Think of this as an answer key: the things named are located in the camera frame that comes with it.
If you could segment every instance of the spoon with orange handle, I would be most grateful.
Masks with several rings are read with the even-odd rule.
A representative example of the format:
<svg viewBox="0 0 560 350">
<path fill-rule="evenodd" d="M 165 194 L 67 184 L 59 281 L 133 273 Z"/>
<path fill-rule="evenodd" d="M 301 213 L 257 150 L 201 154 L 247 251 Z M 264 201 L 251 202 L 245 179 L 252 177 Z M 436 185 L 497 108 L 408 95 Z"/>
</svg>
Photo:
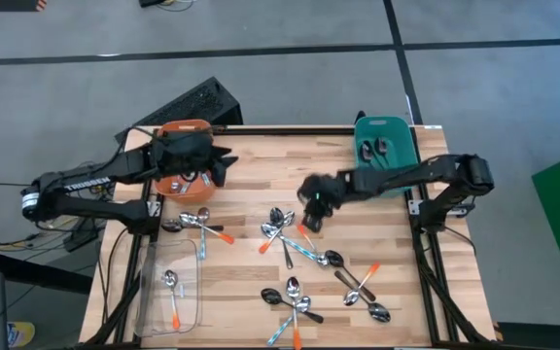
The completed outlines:
<svg viewBox="0 0 560 350">
<path fill-rule="evenodd" d="M 267 251 L 267 248 L 269 248 L 269 246 L 271 245 L 271 242 L 273 242 L 273 240 L 278 236 L 278 234 L 282 232 L 282 228 L 290 226 L 295 220 L 295 218 L 296 218 L 295 212 L 293 211 L 288 212 L 287 215 L 284 216 L 282 225 L 277 230 L 275 230 L 269 237 L 269 240 L 264 242 L 261 248 L 259 248 L 259 253 L 264 254 L 264 252 Z"/>
<path fill-rule="evenodd" d="M 232 237 L 231 235 L 225 234 L 225 233 L 217 232 L 214 229 L 201 224 L 196 215 L 184 212 L 184 213 L 181 213 L 179 215 L 179 219 L 185 225 L 194 225 L 194 226 L 197 226 L 199 228 L 204 228 L 204 230 L 207 230 L 207 231 L 215 234 L 216 236 L 222 238 L 228 244 L 234 243 L 234 237 Z"/>
<path fill-rule="evenodd" d="M 312 241 L 310 240 L 310 237 L 308 237 L 308 234 L 306 233 L 306 230 L 304 229 L 303 225 L 299 225 L 297 226 L 297 229 L 299 230 L 299 232 L 301 233 L 301 235 L 306 238 L 306 240 L 308 241 L 308 243 L 310 244 L 310 246 L 312 247 L 312 250 L 315 251 L 316 255 L 319 255 L 319 253 L 317 253 L 317 247 L 315 247 L 314 243 L 312 243 Z"/>
<path fill-rule="evenodd" d="M 174 273 L 174 271 L 169 269 L 165 270 L 163 280 L 172 293 L 172 328 L 178 330 L 181 327 L 181 321 L 179 320 L 179 315 L 176 312 L 176 294 L 174 293 L 174 288 L 176 287 L 179 277 L 176 273 Z"/>
<path fill-rule="evenodd" d="M 372 276 L 373 273 L 375 273 L 375 271 L 377 271 L 377 268 L 379 268 L 379 262 L 374 263 L 370 267 L 370 269 L 367 272 L 367 275 L 365 276 L 365 279 L 363 279 L 362 282 L 360 282 L 360 285 L 358 286 L 358 288 L 352 289 L 351 291 L 347 292 L 347 294 L 345 295 L 345 299 L 343 300 L 343 302 L 346 306 L 351 306 L 351 305 L 355 304 L 356 301 L 358 301 L 358 298 L 360 297 L 360 289 L 362 288 L 362 286 L 365 285 L 365 283 L 370 278 L 370 276 Z"/>
</svg>

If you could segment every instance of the metal spoon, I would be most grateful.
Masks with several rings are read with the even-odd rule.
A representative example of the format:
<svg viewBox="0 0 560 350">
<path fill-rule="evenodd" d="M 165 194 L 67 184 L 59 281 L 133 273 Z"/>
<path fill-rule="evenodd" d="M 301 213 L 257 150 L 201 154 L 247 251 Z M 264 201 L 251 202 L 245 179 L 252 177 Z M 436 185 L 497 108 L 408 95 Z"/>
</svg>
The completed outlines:
<svg viewBox="0 0 560 350">
<path fill-rule="evenodd" d="M 287 296 L 293 300 L 293 346 L 296 350 L 301 349 L 301 339 L 299 338 L 298 328 L 298 298 L 299 298 L 299 282 L 295 277 L 290 277 L 287 280 Z"/>
<path fill-rule="evenodd" d="M 225 234 L 225 233 L 219 233 L 219 232 L 215 231 L 214 229 L 211 229 L 210 227 L 201 224 L 198 221 L 198 217 L 196 215 L 193 215 L 193 214 L 190 214 L 190 213 L 187 213 L 187 212 L 183 212 L 183 213 L 179 214 L 179 219 L 185 225 L 194 225 L 194 226 L 197 226 L 199 228 L 204 228 L 205 230 L 208 230 L 209 232 L 211 232 L 211 233 L 217 235 L 218 237 L 222 238 L 228 244 L 234 243 L 234 237 L 232 237 L 231 235 Z"/>
<path fill-rule="evenodd" d="M 301 233 L 302 236 L 304 236 L 304 238 L 306 238 L 306 240 L 308 241 L 308 243 L 310 243 L 310 247 L 312 247 L 312 250 L 315 251 L 315 255 L 317 256 L 317 264 L 320 265 L 321 267 L 325 267 L 327 266 L 330 262 L 328 262 L 328 258 L 326 258 L 325 254 L 319 254 L 317 252 L 317 247 L 315 247 L 314 243 L 312 243 L 312 241 L 310 240 L 310 238 L 308 237 L 308 234 L 306 233 L 305 228 L 303 227 L 303 225 L 299 225 L 297 226 L 297 229 L 299 230 L 299 232 Z"/>
<path fill-rule="evenodd" d="M 183 228 L 193 228 L 193 226 L 183 226 L 183 223 L 179 219 L 165 219 L 161 223 L 161 228 L 168 232 L 177 233 L 183 230 Z M 221 232 L 224 230 L 223 225 L 212 225 L 208 228 L 214 229 L 215 231 Z"/>
<path fill-rule="evenodd" d="M 181 327 L 181 322 L 179 321 L 179 315 L 176 313 L 176 294 L 174 293 L 174 288 L 179 281 L 179 276 L 174 271 L 168 269 L 163 274 L 163 281 L 172 293 L 172 328 L 178 330 Z"/>
<path fill-rule="evenodd" d="M 360 289 L 362 288 L 362 286 L 365 285 L 365 283 L 370 278 L 370 276 L 372 276 L 373 273 L 375 273 L 375 271 L 377 271 L 377 268 L 379 268 L 379 262 L 374 263 L 370 267 L 370 269 L 367 272 L 367 275 L 365 276 L 365 279 L 363 279 L 362 282 L 360 282 L 360 285 L 358 285 L 358 287 L 356 289 L 352 289 L 351 291 L 347 292 L 347 294 L 345 295 L 345 300 L 343 301 L 345 303 L 345 305 L 351 306 L 351 305 L 355 304 L 356 301 L 358 301 L 358 296 L 360 295 L 360 292 L 359 292 Z"/>
<path fill-rule="evenodd" d="M 261 291 L 261 297 L 264 300 L 264 302 L 270 304 L 270 305 L 277 305 L 279 303 L 284 303 L 287 304 L 291 307 L 293 307 L 291 304 L 287 303 L 285 300 L 282 299 L 282 296 L 280 295 L 280 292 L 274 290 L 273 288 L 265 288 Z M 304 300 L 305 298 L 308 299 L 308 304 L 310 304 L 310 297 L 303 297 L 300 301 Z M 323 323 L 323 316 L 318 315 L 316 313 L 312 313 L 310 311 L 300 311 L 297 308 L 297 311 L 302 312 L 304 315 L 308 316 L 309 319 L 311 319 L 312 321 L 318 323 L 318 324 L 322 324 Z"/>
<path fill-rule="evenodd" d="M 276 228 L 274 225 L 270 225 L 270 224 L 262 224 L 261 225 L 261 232 L 262 234 L 264 234 L 267 237 L 271 237 L 277 230 L 278 228 Z M 296 242 L 292 241 L 291 239 L 285 237 L 282 234 L 279 234 L 278 237 L 283 241 L 283 242 L 287 242 L 288 245 L 290 245 L 291 247 L 293 247 L 295 250 L 297 250 L 298 252 L 304 254 L 307 258 L 309 258 L 310 260 L 314 261 L 315 263 L 317 262 L 317 256 L 315 254 L 313 254 L 312 252 L 308 251 L 305 248 L 302 248 L 300 245 L 298 245 Z"/>
<path fill-rule="evenodd" d="M 280 234 L 280 232 L 282 232 L 282 228 L 287 227 L 289 225 L 291 225 L 294 221 L 296 217 L 296 213 L 294 213 L 293 211 L 290 211 L 287 213 L 287 215 L 284 216 L 284 220 L 282 222 L 282 225 L 280 227 L 278 227 L 269 237 L 269 240 L 264 242 L 264 244 L 261 246 L 261 248 L 259 248 L 259 253 L 264 254 L 264 252 L 267 251 L 267 248 L 269 248 L 269 246 L 271 245 L 271 242 L 273 242 L 273 240 L 276 238 L 276 236 L 278 234 Z"/>
<path fill-rule="evenodd" d="M 375 156 L 375 154 L 373 152 L 373 146 L 370 144 L 370 142 L 369 141 L 363 141 L 363 143 L 360 145 L 360 159 L 362 161 L 370 164 L 370 162 L 374 158 L 377 161 L 377 164 L 379 164 L 379 166 L 382 169 L 386 169 L 384 164 L 382 164 L 381 161 L 379 161 L 379 158 Z"/>
<path fill-rule="evenodd" d="M 209 213 L 209 208 L 207 207 L 202 207 L 198 210 L 198 220 L 202 225 L 209 220 L 210 215 L 211 213 Z M 204 227 L 200 227 L 200 252 L 198 253 L 198 257 L 201 260 L 206 259 L 206 234 L 204 231 Z"/>
<path fill-rule="evenodd" d="M 310 297 L 303 297 L 297 303 L 297 311 L 301 313 L 305 314 L 306 312 L 308 312 L 309 308 L 310 308 Z M 287 321 L 285 321 L 285 323 L 283 323 L 282 326 L 280 326 L 278 331 L 276 331 L 276 333 L 274 333 L 273 336 L 267 341 L 267 346 L 273 345 L 276 339 L 278 339 L 278 336 L 280 336 L 280 334 L 282 334 L 282 332 L 289 326 L 291 321 L 293 321 L 293 315 L 289 316 Z"/>
<path fill-rule="evenodd" d="M 345 286 L 354 288 L 340 271 L 335 272 L 334 276 L 336 276 L 336 278 L 338 278 L 340 282 L 344 283 Z M 390 312 L 388 312 L 384 305 L 380 304 L 379 302 L 369 302 L 365 297 L 362 296 L 362 294 L 360 294 L 360 298 L 364 300 L 368 305 L 368 313 L 370 314 L 370 317 L 379 322 L 390 322 Z"/>
<path fill-rule="evenodd" d="M 284 221 L 284 214 L 280 208 L 274 207 L 269 211 L 269 220 L 272 224 L 282 223 Z"/>
<path fill-rule="evenodd" d="M 354 280 L 354 282 L 356 282 L 356 284 L 360 284 L 360 281 L 358 281 L 358 279 L 356 279 L 356 277 L 354 277 L 354 275 L 352 275 L 351 272 L 349 272 L 347 267 L 345 267 L 345 261 L 343 260 L 342 256 L 339 253 L 332 250 L 326 251 L 326 258 L 328 258 L 330 265 L 344 269 L 345 272 L 347 272 L 347 274 L 349 275 L 349 277 L 351 277 L 351 279 Z M 367 287 L 363 286 L 362 291 L 365 292 L 365 295 L 370 301 L 375 301 L 375 295 L 371 293 L 370 290 L 367 289 Z"/>
<path fill-rule="evenodd" d="M 382 158 L 384 158 L 386 165 L 390 167 L 390 162 L 388 162 L 388 159 L 386 158 L 386 154 L 388 153 L 388 144 L 386 143 L 386 140 L 383 137 L 377 137 L 375 139 L 375 151 Z"/>
<path fill-rule="evenodd" d="M 269 220 L 271 220 L 271 223 L 276 225 L 277 227 L 281 226 L 284 222 L 284 214 L 282 213 L 282 210 L 275 207 L 271 208 L 271 211 L 269 212 Z M 282 241 L 282 248 L 284 249 L 284 261 L 287 264 L 287 268 L 292 269 L 293 261 L 291 260 L 291 256 L 289 255 L 289 248 L 287 248 L 287 243 L 285 241 Z"/>
</svg>

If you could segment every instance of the clear plastic container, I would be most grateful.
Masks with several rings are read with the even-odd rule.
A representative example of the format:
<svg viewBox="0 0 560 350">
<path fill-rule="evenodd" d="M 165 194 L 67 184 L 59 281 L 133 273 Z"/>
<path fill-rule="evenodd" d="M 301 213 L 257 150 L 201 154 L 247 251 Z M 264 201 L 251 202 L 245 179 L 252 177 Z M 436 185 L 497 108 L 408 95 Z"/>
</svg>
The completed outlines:
<svg viewBox="0 0 560 350">
<path fill-rule="evenodd" d="M 191 331 L 202 315 L 195 244 L 189 239 L 152 243 L 143 247 L 140 255 L 140 303 L 135 334 L 147 337 Z M 168 269 L 178 276 L 174 288 L 181 324 L 178 329 L 172 325 L 172 292 L 165 284 Z"/>
</svg>

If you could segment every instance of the silver spoon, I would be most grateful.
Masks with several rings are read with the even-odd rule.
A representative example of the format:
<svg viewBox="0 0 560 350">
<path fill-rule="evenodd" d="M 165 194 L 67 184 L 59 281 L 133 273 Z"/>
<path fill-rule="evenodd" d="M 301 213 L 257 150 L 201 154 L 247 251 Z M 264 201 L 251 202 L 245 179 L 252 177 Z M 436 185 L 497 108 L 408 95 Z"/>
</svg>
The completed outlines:
<svg viewBox="0 0 560 350">
<path fill-rule="evenodd" d="M 287 215 L 284 216 L 284 220 L 282 222 L 282 225 L 280 227 L 276 228 L 275 231 L 269 237 L 269 240 L 264 242 L 264 244 L 259 248 L 259 253 L 264 254 L 264 252 L 267 251 L 267 248 L 269 248 L 269 246 L 271 245 L 273 240 L 276 238 L 276 236 L 278 236 L 282 232 L 282 228 L 285 228 L 285 227 L 293 224 L 293 221 L 294 221 L 295 217 L 296 217 L 296 213 L 294 213 L 293 211 L 288 212 Z"/>
<path fill-rule="evenodd" d="M 176 294 L 174 293 L 174 288 L 176 288 L 176 284 L 179 281 L 179 276 L 174 273 L 174 271 L 168 269 L 165 270 L 165 273 L 163 274 L 163 281 L 172 293 L 172 327 L 175 330 L 178 330 L 181 327 L 181 322 L 179 321 L 179 315 L 176 312 Z"/>
<path fill-rule="evenodd" d="M 367 272 L 367 275 L 365 276 L 365 279 L 363 279 L 362 282 L 360 282 L 360 285 L 358 285 L 358 288 L 352 289 L 351 291 L 347 292 L 347 294 L 345 295 L 345 299 L 343 300 L 343 302 L 345 303 L 346 306 L 351 306 L 351 305 L 355 304 L 356 301 L 358 301 L 358 297 L 360 296 L 360 292 L 359 292 L 360 289 L 362 288 L 362 286 L 365 285 L 365 283 L 370 278 L 370 276 L 372 276 L 373 273 L 375 273 L 375 271 L 377 271 L 377 268 L 379 268 L 379 262 L 374 263 L 370 267 L 370 269 Z"/>
<path fill-rule="evenodd" d="M 282 213 L 282 210 L 276 207 L 271 208 L 271 211 L 269 212 L 269 220 L 275 226 L 281 226 L 284 222 L 284 214 Z M 282 248 L 284 249 L 284 261 L 287 265 L 287 268 L 292 269 L 293 261 L 291 260 L 291 256 L 289 255 L 289 248 L 287 248 L 287 243 L 285 241 L 282 241 Z"/>
<path fill-rule="evenodd" d="M 338 278 L 340 282 L 344 283 L 345 286 L 353 288 L 351 283 L 349 283 L 349 281 L 345 278 L 345 276 L 342 275 L 340 271 L 335 272 L 334 276 L 336 276 L 336 278 Z M 380 304 L 379 302 L 370 302 L 365 297 L 363 297 L 362 294 L 360 294 L 360 298 L 364 300 L 368 305 L 368 314 L 370 314 L 370 317 L 379 322 L 390 322 L 390 312 L 388 312 L 388 309 L 386 309 L 384 305 Z"/>
<path fill-rule="evenodd" d="M 262 234 L 264 234 L 267 237 L 271 237 L 275 232 L 276 232 L 277 228 L 274 225 L 270 225 L 270 224 L 262 224 L 261 225 L 261 232 Z M 291 239 L 285 237 L 282 234 L 279 234 L 278 237 L 283 241 L 283 242 L 287 242 L 288 245 L 290 245 L 291 247 L 293 247 L 295 250 L 297 250 L 298 252 L 304 254 L 307 258 L 309 258 L 310 260 L 314 261 L 315 263 L 317 262 L 317 256 L 315 254 L 313 254 L 312 252 L 308 251 L 305 248 L 302 248 L 300 245 L 298 245 L 296 242 L 292 241 Z"/>
<path fill-rule="evenodd" d="M 193 226 L 197 226 L 199 228 L 204 228 L 205 230 L 208 230 L 209 232 L 211 232 L 211 233 L 217 235 L 218 237 L 222 238 L 228 244 L 234 243 L 234 237 L 232 237 L 231 235 L 225 234 L 225 233 L 219 233 L 219 232 L 215 231 L 214 229 L 211 229 L 210 227 L 201 224 L 198 221 L 198 217 L 196 215 L 190 214 L 188 212 L 183 212 L 183 213 L 179 214 L 179 220 L 181 220 L 181 223 L 183 223 L 185 225 L 193 225 Z"/>
<path fill-rule="evenodd" d="M 299 230 L 299 232 L 301 233 L 301 235 L 306 238 L 306 240 L 308 241 L 308 243 L 310 244 L 310 247 L 312 248 L 312 250 L 315 252 L 315 255 L 317 256 L 317 264 L 320 265 L 321 267 L 325 267 L 327 266 L 330 262 L 328 261 L 328 258 L 326 258 L 325 254 L 319 254 L 319 252 L 317 252 L 317 247 L 315 247 L 315 244 L 312 243 L 312 241 L 310 240 L 310 237 L 308 237 L 308 234 L 306 233 L 305 228 L 303 227 L 303 225 L 299 225 L 297 227 L 297 229 Z"/>
<path fill-rule="evenodd" d="M 204 233 L 204 223 L 209 220 L 209 208 L 202 207 L 198 210 L 198 220 L 202 224 L 200 227 L 200 253 L 198 254 L 201 260 L 206 259 L 206 234 Z"/>
<path fill-rule="evenodd" d="M 293 300 L 293 344 L 296 349 L 301 349 L 301 339 L 299 338 L 298 328 L 298 298 L 299 298 L 299 282 L 295 277 L 287 280 L 287 297 Z"/>
<path fill-rule="evenodd" d="M 310 297 L 302 297 L 297 302 L 297 311 L 305 313 L 308 312 L 309 308 L 310 308 Z M 267 341 L 267 346 L 271 346 L 273 345 L 274 342 L 276 342 L 278 336 L 280 336 L 280 334 L 282 334 L 282 332 L 289 326 L 291 321 L 293 321 L 293 317 L 294 315 L 289 316 L 287 321 L 285 321 L 285 323 L 283 323 L 282 326 L 280 326 L 278 331 L 276 331 L 276 333 L 274 333 L 273 336 Z"/>
</svg>

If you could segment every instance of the spoon bowl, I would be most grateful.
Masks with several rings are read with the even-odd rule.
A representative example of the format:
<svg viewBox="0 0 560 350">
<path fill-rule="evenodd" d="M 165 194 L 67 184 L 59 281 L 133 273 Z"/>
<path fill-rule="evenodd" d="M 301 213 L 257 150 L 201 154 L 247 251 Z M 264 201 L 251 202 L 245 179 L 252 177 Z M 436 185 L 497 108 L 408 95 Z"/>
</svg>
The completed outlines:
<svg viewBox="0 0 560 350">
<path fill-rule="evenodd" d="M 282 296 L 280 292 L 274 290 L 273 288 L 265 288 L 261 291 L 261 297 L 264 302 L 270 305 L 277 305 L 282 302 Z"/>
<path fill-rule="evenodd" d="M 186 224 L 186 225 L 197 225 L 198 224 L 198 219 L 197 216 L 188 212 L 183 212 L 181 214 L 179 214 L 179 219 L 181 220 L 181 223 Z"/>
<path fill-rule="evenodd" d="M 287 215 L 284 216 L 282 226 L 283 227 L 291 226 L 295 219 L 296 219 L 296 213 L 293 210 L 289 211 Z"/>
<path fill-rule="evenodd" d="M 306 312 L 310 308 L 310 297 L 302 297 L 296 305 L 297 311 Z"/>
<path fill-rule="evenodd" d="M 342 256 L 333 250 L 326 251 L 325 257 L 328 259 L 330 265 L 334 267 L 343 268 L 345 266 L 345 261 Z"/>
<path fill-rule="evenodd" d="M 269 220 L 275 225 L 282 224 L 284 221 L 284 213 L 282 213 L 280 208 L 271 208 L 271 211 L 269 211 Z"/>
<path fill-rule="evenodd" d="M 273 233 L 278 229 L 278 227 L 272 225 L 272 224 L 262 224 L 261 225 L 261 232 L 262 234 L 266 235 L 268 238 L 271 238 L 271 236 L 273 235 Z"/>
<path fill-rule="evenodd" d="M 209 208 L 202 207 L 198 210 L 198 220 L 204 224 L 205 221 L 209 220 L 210 212 Z"/>
<path fill-rule="evenodd" d="M 328 260 L 328 258 L 326 258 L 324 254 L 320 254 L 317 256 L 317 264 L 321 267 L 326 267 L 327 265 L 330 264 L 330 261 Z"/>
<path fill-rule="evenodd" d="M 390 322 L 390 312 L 388 309 L 384 307 L 384 305 L 380 304 L 379 302 L 371 302 L 368 304 L 368 313 L 370 317 L 374 318 L 375 320 L 383 323 Z"/>
<path fill-rule="evenodd" d="M 178 281 L 179 276 L 174 273 L 174 271 L 170 269 L 165 270 L 165 273 L 163 274 L 163 282 L 170 290 L 174 291 L 174 288 L 176 287 Z"/>
</svg>

